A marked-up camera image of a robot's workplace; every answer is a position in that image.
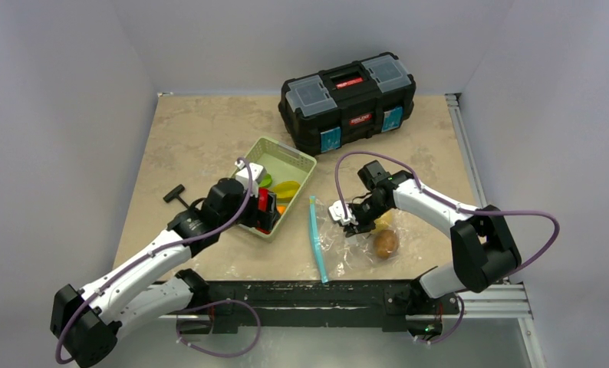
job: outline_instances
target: white wall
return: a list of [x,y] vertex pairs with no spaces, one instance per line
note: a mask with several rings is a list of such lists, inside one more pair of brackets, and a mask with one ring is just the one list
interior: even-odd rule
[[0,0],[0,367],[55,365],[55,291],[112,265],[153,92],[110,1]]
[[[460,99],[486,195],[561,220],[522,275],[548,366],[609,366],[609,0],[517,1],[498,33]],[[526,257],[548,237],[513,225]]]
[[114,0],[162,91],[277,93],[290,78],[398,54],[423,94],[462,90],[512,0]]

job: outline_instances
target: clear organizer lid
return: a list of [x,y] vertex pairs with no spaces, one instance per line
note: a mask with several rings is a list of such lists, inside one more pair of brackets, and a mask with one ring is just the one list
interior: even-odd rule
[[323,80],[318,75],[294,80],[288,84],[290,89],[286,93],[286,100],[291,109],[299,108],[302,115],[308,117],[336,107],[336,102],[329,96],[329,91],[323,85]]
[[372,79],[382,93],[405,87],[410,84],[408,70],[401,61],[395,60],[390,55],[379,56],[362,62],[362,65],[370,73]]

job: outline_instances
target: plastic container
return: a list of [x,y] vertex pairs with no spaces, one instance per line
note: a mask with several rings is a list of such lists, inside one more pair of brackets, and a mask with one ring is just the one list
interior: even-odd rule
[[[267,242],[272,242],[275,234],[277,234],[281,228],[284,218],[291,211],[293,203],[300,198],[302,189],[307,185],[311,174],[314,172],[317,161],[314,157],[266,136],[260,137],[257,142],[255,142],[250,151],[246,153],[245,158],[251,163],[258,163],[259,165],[264,166],[266,171],[271,174],[273,182],[272,185],[268,187],[268,190],[271,190],[271,187],[288,180],[294,180],[300,183],[300,189],[288,203],[286,210],[275,224],[275,227],[270,234],[264,234],[253,228],[239,225],[257,235],[259,238],[262,238]],[[236,169],[232,172],[232,176],[234,176],[237,171],[239,170]]]
[[278,109],[296,148],[316,156],[399,128],[415,89],[397,56],[383,53],[287,80]]

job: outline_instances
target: marble table surface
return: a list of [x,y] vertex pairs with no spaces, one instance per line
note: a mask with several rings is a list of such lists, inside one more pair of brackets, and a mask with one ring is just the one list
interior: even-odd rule
[[[279,115],[278,101],[275,96],[160,97],[114,266],[148,245],[183,210],[176,201],[163,201],[176,185],[186,187],[183,198],[189,202],[205,196],[218,179],[229,176],[235,159],[247,153],[260,136],[293,146]],[[461,202],[474,203],[444,97],[416,96],[414,102],[411,118],[400,129],[318,156],[303,196],[294,203],[273,242],[231,228],[218,243],[174,271],[194,268],[206,280],[319,278],[308,236],[307,198],[315,195],[325,204],[337,199],[334,165],[352,150],[374,151],[404,161],[428,186]],[[365,193],[357,170],[372,159],[356,155],[344,161],[340,178],[347,198]],[[390,163],[382,164],[392,173],[399,170]],[[338,252],[330,252],[326,261],[333,278],[415,278],[451,261],[445,235],[409,214],[396,213],[395,219],[401,228],[395,257],[374,263],[355,257],[342,263]],[[342,275],[336,272],[338,265],[345,265]]]

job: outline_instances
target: plastic bag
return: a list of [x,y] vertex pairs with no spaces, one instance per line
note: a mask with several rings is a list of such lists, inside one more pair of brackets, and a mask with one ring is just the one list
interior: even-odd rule
[[[403,215],[399,210],[390,210],[375,221],[377,228],[372,232],[346,238],[343,228],[330,218],[328,205],[316,200],[318,234],[328,277],[332,280],[370,278],[374,270],[394,266],[401,258],[402,247],[410,246],[413,236],[402,221]],[[398,249],[389,252],[387,258],[379,257],[374,247],[374,239],[383,230],[392,230],[399,239]]]

